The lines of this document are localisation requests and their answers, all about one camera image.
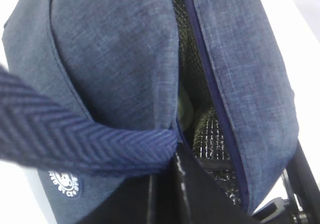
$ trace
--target white surface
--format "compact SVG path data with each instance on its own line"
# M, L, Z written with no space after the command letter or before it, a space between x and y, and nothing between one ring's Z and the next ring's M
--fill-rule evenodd
M0 0L0 32L18 0ZM293 0L262 0L278 45L286 63L288 76L295 91L295 104L300 125L300 141L317 181L320 181L318 136L320 121L320 44L298 11ZM317 7L310 8L317 19ZM0 61L6 62L2 44ZM22 169L0 162L0 223L45 224ZM278 182L265 202L285 197Z

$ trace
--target herringbone strap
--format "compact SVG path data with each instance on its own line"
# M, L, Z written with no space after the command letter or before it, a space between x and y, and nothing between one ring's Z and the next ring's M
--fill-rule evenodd
M0 67L0 158L40 169L140 176L166 168L172 130L127 131L80 117Z

